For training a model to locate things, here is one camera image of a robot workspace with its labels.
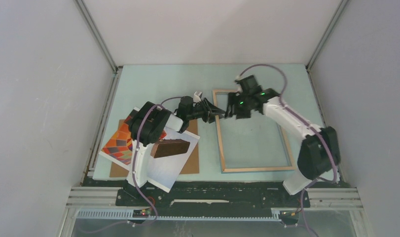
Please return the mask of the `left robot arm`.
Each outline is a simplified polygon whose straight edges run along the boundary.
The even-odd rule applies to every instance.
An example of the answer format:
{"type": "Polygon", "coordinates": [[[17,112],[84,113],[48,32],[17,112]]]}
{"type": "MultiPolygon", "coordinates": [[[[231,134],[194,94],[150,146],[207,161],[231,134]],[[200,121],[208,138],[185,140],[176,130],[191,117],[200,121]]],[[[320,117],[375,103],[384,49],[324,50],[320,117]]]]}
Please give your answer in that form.
{"type": "Polygon", "coordinates": [[[140,187],[147,182],[147,153],[160,140],[165,128],[183,133],[191,120],[202,119],[203,122],[213,123],[216,117],[221,118],[225,114],[206,98],[183,96],[178,99],[180,101],[174,112],[150,101],[131,112],[127,124],[132,139],[132,159],[127,181],[134,187],[127,198],[133,205],[142,205],[146,201],[146,191],[140,187]]]}

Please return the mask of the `colourful balloon photo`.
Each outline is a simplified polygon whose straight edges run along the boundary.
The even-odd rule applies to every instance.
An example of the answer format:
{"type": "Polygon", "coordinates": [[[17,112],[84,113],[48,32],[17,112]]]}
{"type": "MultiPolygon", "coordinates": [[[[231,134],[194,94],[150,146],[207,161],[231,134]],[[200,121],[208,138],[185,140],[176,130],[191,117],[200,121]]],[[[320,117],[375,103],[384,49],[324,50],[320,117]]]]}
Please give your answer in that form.
{"type": "MultiPolygon", "coordinates": [[[[131,119],[131,114],[122,121],[117,131],[111,136],[104,147],[99,151],[99,155],[119,166],[127,169],[130,173],[132,159],[132,139],[128,130],[127,122],[131,119]]],[[[160,140],[183,139],[190,142],[187,153],[163,158],[153,158],[148,151],[147,182],[155,185],[165,192],[169,192],[180,175],[182,168],[198,144],[200,137],[189,131],[178,133],[165,128],[160,136],[160,140]]]]}

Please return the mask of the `dark brown wooden block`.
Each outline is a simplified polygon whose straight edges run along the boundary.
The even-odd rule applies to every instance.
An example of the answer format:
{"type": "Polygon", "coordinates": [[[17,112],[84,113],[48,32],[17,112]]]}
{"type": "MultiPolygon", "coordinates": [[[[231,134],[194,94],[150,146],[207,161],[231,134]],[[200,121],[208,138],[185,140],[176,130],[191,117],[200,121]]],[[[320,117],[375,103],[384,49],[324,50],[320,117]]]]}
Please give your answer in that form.
{"type": "Polygon", "coordinates": [[[183,139],[159,140],[156,142],[150,155],[153,158],[163,158],[187,153],[190,142],[183,139]]]}

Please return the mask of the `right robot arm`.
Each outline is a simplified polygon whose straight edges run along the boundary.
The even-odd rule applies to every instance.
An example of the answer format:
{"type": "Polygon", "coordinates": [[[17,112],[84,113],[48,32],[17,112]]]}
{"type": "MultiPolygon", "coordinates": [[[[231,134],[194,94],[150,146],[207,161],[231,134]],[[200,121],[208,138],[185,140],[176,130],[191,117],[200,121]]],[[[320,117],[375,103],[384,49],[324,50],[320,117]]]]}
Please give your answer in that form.
{"type": "Polygon", "coordinates": [[[304,118],[286,103],[281,93],[272,88],[263,89],[255,76],[237,78],[235,83],[238,89],[228,94],[225,117],[248,119],[252,111],[258,111],[300,142],[297,168],[292,176],[283,181],[284,189],[277,193],[281,205],[291,206],[296,202],[298,192],[309,188],[326,172],[332,171],[331,182],[337,181],[337,166],[341,157],[333,127],[321,127],[304,118]]]}

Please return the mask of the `wooden picture frame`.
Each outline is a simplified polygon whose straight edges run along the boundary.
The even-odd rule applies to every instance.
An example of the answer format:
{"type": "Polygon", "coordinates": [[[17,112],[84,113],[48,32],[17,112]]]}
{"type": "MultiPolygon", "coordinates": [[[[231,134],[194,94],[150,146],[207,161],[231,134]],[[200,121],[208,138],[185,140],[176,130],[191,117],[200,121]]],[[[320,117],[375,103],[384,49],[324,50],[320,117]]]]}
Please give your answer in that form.
{"type": "Polygon", "coordinates": [[[287,132],[258,113],[248,119],[216,116],[223,173],[293,171],[296,161],[287,132]]]}

